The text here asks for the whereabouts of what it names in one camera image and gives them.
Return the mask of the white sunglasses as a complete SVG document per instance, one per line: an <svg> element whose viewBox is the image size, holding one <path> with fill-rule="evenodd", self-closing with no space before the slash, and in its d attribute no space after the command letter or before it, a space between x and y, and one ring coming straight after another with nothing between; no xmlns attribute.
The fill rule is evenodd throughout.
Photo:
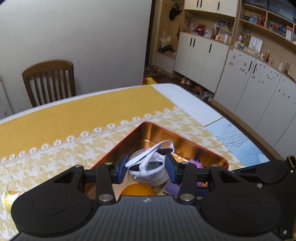
<svg viewBox="0 0 296 241"><path fill-rule="evenodd" d="M125 166L130 175L148 178L163 170L163 168L165 168L166 154L173 155L174 152L173 141L165 140L131 158Z"/></svg>

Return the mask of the purple spiky toy figure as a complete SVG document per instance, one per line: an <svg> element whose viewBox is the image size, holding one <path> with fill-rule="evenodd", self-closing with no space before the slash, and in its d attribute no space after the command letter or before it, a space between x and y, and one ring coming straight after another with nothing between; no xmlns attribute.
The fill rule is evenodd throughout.
<svg viewBox="0 0 296 241"><path fill-rule="evenodd" d="M194 164L198 169L203 169L204 168L203 165L202 165L202 163L200 162L200 160L193 160L193 159L191 159L189 161L189 163Z"/></svg>

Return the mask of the red square metal tin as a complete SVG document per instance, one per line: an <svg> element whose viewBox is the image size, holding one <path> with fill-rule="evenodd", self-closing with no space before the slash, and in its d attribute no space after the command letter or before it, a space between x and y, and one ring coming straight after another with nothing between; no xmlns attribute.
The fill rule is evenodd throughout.
<svg viewBox="0 0 296 241"><path fill-rule="evenodd" d="M154 123L144 122L108 152L98 163L107 168L111 191L97 194L103 185L100 179L86 195L100 201L113 202L121 196L157 196L169 185L177 188L171 195L177 202L193 204L197 190L206 183L209 167L228 168L227 161L217 154L172 133Z"/></svg>

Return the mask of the round tin with lid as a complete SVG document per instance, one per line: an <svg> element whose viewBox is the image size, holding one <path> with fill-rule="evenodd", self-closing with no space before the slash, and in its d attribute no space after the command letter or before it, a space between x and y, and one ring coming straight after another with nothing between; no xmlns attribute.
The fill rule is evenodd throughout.
<svg viewBox="0 0 296 241"><path fill-rule="evenodd" d="M165 155L160 154L158 152L160 149L157 149L156 151L149 151L149 153L141 159L138 158L138 156L141 157L142 154L148 150L150 150L150 148L136 151L128 160L129 167L127 171L133 182L146 183L152 187L156 187L164 184L169 179L165 169ZM146 157L149 157L149 160L141 171L139 167Z"/></svg>

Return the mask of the yellow houndstooth table mat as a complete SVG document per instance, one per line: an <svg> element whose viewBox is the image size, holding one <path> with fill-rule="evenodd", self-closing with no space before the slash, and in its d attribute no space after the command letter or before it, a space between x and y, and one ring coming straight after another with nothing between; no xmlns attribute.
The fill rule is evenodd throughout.
<svg viewBox="0 0 296 241"><path fill-rule="evenodd" d="M236 126L175 84L80 95L1 120L1 193L28 191L76 165L93 167L144 121L220 156L230 169L268 161Z"/></svg>

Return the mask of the white wall cabinet unit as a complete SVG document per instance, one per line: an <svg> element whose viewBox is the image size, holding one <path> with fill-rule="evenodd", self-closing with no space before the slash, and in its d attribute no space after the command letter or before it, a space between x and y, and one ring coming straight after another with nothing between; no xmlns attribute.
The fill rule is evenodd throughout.
<svg viewBox="0 0 296 241"><path fill-rule="evenodd" d="M163 1L156 66L273 148L295 154L295 1Z"/></svg>

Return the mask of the white yellow supplement bottle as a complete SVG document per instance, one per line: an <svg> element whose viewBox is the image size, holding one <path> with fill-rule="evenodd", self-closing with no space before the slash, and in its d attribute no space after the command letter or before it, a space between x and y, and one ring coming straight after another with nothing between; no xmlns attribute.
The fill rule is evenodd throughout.
<svg viewBox="0 0 296 241"><path fill-rule="evenodd" d="M1 202L4 207L4 209L8 212L11 213L11 207L15 200L24 194L22 191L14 191L14 190L8 190L4 192L1 196Z"/></svg>

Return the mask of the orange fruit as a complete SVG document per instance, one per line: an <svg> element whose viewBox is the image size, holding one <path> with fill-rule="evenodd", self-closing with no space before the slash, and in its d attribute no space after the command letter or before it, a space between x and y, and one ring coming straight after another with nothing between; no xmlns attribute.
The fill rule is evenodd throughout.
<svg viewBox="0 0 296 241"><path fill-rule="evenodd" d="M136 183L126 186L121 196L156 196L154 189L147 183Z"/></svg>

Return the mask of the purple candy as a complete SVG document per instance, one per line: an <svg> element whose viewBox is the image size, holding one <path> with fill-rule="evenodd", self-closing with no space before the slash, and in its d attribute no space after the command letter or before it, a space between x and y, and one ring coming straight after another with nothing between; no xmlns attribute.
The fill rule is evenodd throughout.
<svg viewBox="0 0 296 241"><path fill-rule="evenodd" d="M168 195L172 195L175 198L178 197L179 191L180 191L180 185L174 184L171 182L169 182L164 189L165 193L167 193Z"/></svg>

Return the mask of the white tote bag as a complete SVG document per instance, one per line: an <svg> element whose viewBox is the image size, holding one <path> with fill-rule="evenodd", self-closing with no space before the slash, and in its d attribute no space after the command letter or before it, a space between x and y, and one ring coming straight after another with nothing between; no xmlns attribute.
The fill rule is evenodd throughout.
<svg viewBox="0 0 296 241"><path fill-rule="evenodd" d="M163 32L163 36L160 38L161 48L165 48L171 45L171 36L166 31Z"/></svg>

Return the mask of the wooden slatted chair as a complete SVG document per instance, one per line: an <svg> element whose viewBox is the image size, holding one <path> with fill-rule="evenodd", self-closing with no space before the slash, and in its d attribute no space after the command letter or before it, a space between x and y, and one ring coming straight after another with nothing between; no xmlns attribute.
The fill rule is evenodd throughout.
<svg viewBox="0 0 296 241"><path fill-rule="evenodd" d="M76 96L74 65L68 60L49 60L22 72L32 107Z"/></svg>

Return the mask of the white drawer sideboard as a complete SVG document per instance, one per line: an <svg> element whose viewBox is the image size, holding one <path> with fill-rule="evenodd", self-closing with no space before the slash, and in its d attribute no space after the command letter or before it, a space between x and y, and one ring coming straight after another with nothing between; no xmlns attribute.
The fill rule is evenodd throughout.
<svg viewBox="0 0 296 241"><path fill-rule="evenodd" d="M4 88L4 83L2 78L0 79L0 120L7 118L8 116L13 115L11 105L9 103L6 91Z"/></svg>

